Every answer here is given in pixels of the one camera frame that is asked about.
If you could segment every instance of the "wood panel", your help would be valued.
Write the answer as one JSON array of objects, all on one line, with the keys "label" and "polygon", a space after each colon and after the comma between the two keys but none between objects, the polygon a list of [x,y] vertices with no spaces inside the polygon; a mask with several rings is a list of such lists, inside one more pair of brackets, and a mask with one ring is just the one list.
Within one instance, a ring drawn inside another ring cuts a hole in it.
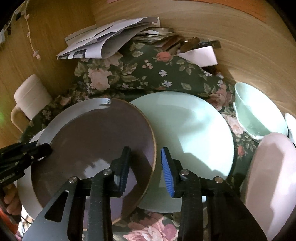
[{"label": "wood panel", "polygon": [[296,44],[288,28],[267,3],[266,23],[220,4],[172,0],[91,0],[98,26],[122,18],[160,17],[163,27],[185,37],[221,41],[218,67],[237,82],[266,93],[283,112],[296,114]]},{"label": "wood panel", "polygon": [[53,97],[64,92],[77,60],[57,60],[56,54],[66,48],[66,36],[95,24],[88,0],[31,0],[28,14],[33,46],[41,60],[32,57],[25,19],[13,21],[12,33],[0,50],[0,148],[20,137],[10,120],[16,89],[36,74]]}]

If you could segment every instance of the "human hand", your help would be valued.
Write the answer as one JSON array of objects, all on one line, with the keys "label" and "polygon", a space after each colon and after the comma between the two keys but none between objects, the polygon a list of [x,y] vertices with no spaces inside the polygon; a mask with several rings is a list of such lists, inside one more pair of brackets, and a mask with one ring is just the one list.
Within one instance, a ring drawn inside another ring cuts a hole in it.
[{"label": "human hand", "polygon": [[17,193],[17,188],[14,184],[10,184],[3,188],[5,193],[4,202],[8,204],[6,211],[11,215],[20,215],[22,204]]}]

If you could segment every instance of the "orange paper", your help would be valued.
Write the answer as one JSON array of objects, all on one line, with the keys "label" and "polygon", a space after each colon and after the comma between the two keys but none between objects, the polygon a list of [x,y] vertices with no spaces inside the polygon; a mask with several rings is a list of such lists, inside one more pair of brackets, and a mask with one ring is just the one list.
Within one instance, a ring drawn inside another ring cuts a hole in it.
[{"label": "orange paper", "polygon": [[261,21],[266,19],[264,0],[192,0],[207,3],[219,3],[246,12]]}]

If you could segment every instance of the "tablecloth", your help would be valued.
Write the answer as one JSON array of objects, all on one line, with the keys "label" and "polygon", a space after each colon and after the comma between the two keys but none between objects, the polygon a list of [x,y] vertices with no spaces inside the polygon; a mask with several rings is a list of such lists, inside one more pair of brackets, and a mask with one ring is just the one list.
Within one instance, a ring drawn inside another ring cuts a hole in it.
[{"label": "tablecloth", "polygon": [[[227,182],[239,194],[257,143],[237,122],[232,107],[234,86],[226,79],[159,48],[133,41],[108,59],[81,59],[74,75],[70,89],[33,118],[22,142],[28,142],[69,106],[89,98],[113,97],[130,102],[157,91],[184,92],[212,104],[227,121],[234,140],[234,162]],[[180,213],[152,213],[137,208],[112,228],[115,241],[174,241],[179,223]],[[204,226],[204,240],[208,240],[206,208]]]}]

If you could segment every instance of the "metal bolt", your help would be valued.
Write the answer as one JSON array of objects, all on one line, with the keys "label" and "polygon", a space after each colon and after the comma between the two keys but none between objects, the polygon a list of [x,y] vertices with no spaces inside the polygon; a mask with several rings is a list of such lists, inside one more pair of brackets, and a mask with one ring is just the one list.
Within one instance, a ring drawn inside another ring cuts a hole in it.
[{"label": "metal bolt", "polygon": [[104,175],[110,175],[112,173],[112,170],[110,168],[107,168],[103,171]]},{"label": "metal bolt", "polygon": [[215,182],[216,183],[222,183],[224,180],[221,177],[215,177]]},{"label": "metal bolt", "polygon": [[69,182],[70,183],[75,183],[77,181],[78,181],[78,178],[77,177],[71,177],[71,178],[69,178]]},{"label": "metal bolt", "polygon": [[181,175],[186,176],[186,175],[188,175],[190,173],[190,171],[188,169],[182,169],[180,171],[180,173],[181,173]]}]

